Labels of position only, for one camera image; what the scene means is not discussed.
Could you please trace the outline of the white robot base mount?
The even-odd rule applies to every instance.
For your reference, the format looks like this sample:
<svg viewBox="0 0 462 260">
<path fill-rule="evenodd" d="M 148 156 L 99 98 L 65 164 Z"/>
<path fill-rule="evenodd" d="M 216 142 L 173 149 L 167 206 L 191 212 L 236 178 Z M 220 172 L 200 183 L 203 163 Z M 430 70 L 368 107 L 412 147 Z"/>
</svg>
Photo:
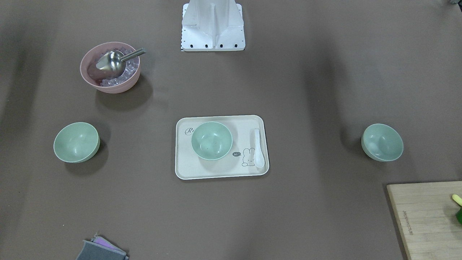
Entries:
<svg viewBox="0 0 462 260">
<path fill-rule="evenodd" d="M 182 8 L 180 49 L 185 52 L 243 51 L 242 6 L 234 0 L 190 0 Z"/>
</svg>

